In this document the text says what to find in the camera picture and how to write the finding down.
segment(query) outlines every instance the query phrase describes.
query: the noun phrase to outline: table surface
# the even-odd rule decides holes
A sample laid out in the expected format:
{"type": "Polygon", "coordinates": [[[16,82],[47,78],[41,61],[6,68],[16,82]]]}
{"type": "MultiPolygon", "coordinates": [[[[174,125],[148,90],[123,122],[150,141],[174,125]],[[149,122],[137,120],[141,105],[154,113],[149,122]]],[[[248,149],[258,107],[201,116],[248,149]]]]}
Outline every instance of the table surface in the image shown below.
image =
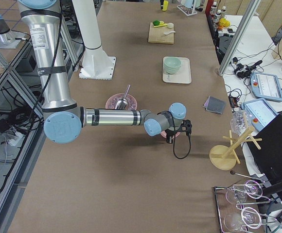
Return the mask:
{"type": "MultiPolygon", "coordinates": [[[[160,112],[182,102],[193,124],[191,153],[177,160],[172,145],[148,136],[142,126],[88,126],[72,143],[46,140],[9,232],[218,232],[212,187],[239,177],[209,160],[213,146],[229,144],[222,136],[228,135],[231,112],[203,108],[208,96],[228,103],[205,15],[187,17],[176,4],[162,12],[159,3],[107,1],[98,23],[104,50],[117,57],[113,79],[84,80],[74,73],[72,97],[79,106],[104,108],[131,84],[138,109],[160,112]],[[173,45],[147,42],[155,19],[174,23],[173,45]],[[164,83],[164,56],[189,58],[192,83],[164,83]]],[[[181,156],[187,150],[182,134],[176,151],[181,156]]],[[[235,170],[246,173],[241,161],[235,170]]]]}
{"type": "MultiPolygon", "coordinates": [[[[231,25],[238,26],[241,19],[242,16],[227,16],[227,20],[231,22],[231,25]]],[[[262,59],[263,62],[261,66],[264,69],[264,73],[277,75],[282,88],[282,60],[273,59],[271,55],[272,50],[264,51],[268,48],[275,49],[275,45],[272,42],[270,36],[268,35],[266,29],[264,28],[263,24],[261,23],[260,19],[258,17],[253,17],[234,56],[241,59],[240,62],[242,64],[255,63],[258,60],[262,59]]],[[[248,89],[243,84],[243,80],[237,78],[235,75],[231,75],[233,73],[233,69],[231,68],[231,66],[228,67],[225,73],[226,74],[223,77],[227,85],[229,85],[232,89],[240,88],[243,93],[249,93],[248,89]]],[[[246,97],[241,97],[240,101],[244,102],[253,99],[256,98],[252,93],[250,93],[246,97]]],[[[282,110],[282,102],[268,101],[268,103],[276,111],[282,110]]],[[[246,166],[248,168],[249,173],[251,175],[261,173],[258,170],[253,160],[252,154],[246,144],[244,144],[243,146],[243,153],[246,158],[246,166]]],[[[272,212],[271,215],[276,216],[279,213],[280,210],[272,212]]],[[[269,226],[272,230],[274,230],[275,228],[277,228],[278,223],[275,222],[273,224],[270,224],[269,226]]],[[[280,228],[277,232],[282,233],[282,228],[280,228]]]]}

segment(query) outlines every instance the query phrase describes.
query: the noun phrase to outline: power adapter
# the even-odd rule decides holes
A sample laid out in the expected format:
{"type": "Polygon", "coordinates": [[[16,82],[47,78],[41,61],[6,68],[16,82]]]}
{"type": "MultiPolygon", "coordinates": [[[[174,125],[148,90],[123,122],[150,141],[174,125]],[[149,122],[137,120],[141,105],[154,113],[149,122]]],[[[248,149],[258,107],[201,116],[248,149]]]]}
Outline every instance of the power adapter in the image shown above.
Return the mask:
{"type": "Polygon", "coordinates": [[[229,95],[229,104],[231,108],[238,108],[237,98],[229,95]]]}
{"type": "Polygon", "coordinates": [[[0,132],[3,133],[9,129],[10,129],[10,126],[7,123],[7,120],[5,120],[4,118],[0,119],[0,132]]]}
{"type": "Polygon", "coordinates": [[[16,137],[15,137],[15,139],[8,139],[7,140],[7,143],[10,145],[10,146],[13,146],[13,147],[15,147],[18,143],[19,143],[19,141],[21,140],[21,138],[23,138],[23,134],[22,133],[20,133],[20,132],[16,132],[15,133],[15,135],[16,135],[16,137]]]}

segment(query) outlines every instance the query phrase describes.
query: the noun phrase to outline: wooden cutting board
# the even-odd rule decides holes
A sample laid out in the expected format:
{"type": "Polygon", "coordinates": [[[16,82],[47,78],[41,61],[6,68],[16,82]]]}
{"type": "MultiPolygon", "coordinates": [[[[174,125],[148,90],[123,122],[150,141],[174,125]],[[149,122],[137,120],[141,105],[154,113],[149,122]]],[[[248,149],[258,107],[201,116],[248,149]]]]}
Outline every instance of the wooden cutting board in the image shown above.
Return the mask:
{"type": "Polygon", "coordinates": [[[159,43],[159,44],[173,44],[174,43],[174,33],[169,35],[164,35],[164,32],[174,31],[174,28],[168,27],[158,27],[154,28],[153,23],[150,23],[149,30],[149,43],[159,43]]]}

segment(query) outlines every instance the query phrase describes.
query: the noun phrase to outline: spoon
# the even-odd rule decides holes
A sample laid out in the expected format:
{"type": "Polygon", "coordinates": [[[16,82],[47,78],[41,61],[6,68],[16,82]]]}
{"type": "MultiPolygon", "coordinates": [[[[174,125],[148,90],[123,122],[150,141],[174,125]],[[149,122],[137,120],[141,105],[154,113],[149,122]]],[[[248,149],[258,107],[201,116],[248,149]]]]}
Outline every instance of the spoon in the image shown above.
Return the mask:
{"type": "Polygon", "coordinates": [[[172,29],[174,27],[174,24],[173,23],[163,23],[163,24],[154,26],[154,28],[159,28],[159,27],[168,27],[168,28],[172,29]]]}
{"type": "Polygon", "coordinates": [[[169,35],[171,33],[176,33],[175,31],[170,31],[170,32],[164,32],[165,35],[169,35]]]}
{"type": "Polygon", "coordinates": [[[128,91],[130,89],[130,84],[127,86],[126,92],[123,96],[123,98],[120,98],[115,105],[115,109],[128,109],[129,106],[129,102],[126,99],[127,95],[128,95],[128,91]]]}

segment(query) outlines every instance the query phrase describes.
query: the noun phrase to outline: bottle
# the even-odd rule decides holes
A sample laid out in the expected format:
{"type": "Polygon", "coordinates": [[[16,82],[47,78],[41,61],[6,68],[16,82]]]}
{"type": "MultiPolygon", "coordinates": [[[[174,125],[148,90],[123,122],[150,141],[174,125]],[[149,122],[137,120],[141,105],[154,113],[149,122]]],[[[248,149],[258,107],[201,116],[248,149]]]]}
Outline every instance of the bottle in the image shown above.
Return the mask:
{"type": "Polygon", "coordinates": [[[220,18],[225,18],[226,13],[227,13],[227,7],[226,6],[222,6],[220,18]]]}
{"type": "Polygon", "coordinates": [[[162,11],[167,11],[169,1],[164,0],[164,4],[162,6],[162,11]]]}
{"type": "Polygon", "coordinates": [[[215,14],[215,16],[213,18],[213,22],[218,23],[219,20],[220,20],[220,16],[221,16],[221,10],[218,10],[218,12],[215,14]]]}
{"type": "Polygon", "coordinates": [[[210,15],[214,16],[216,12],[217,12],[217,2],[215,1],[211,6],[210,15]]]}

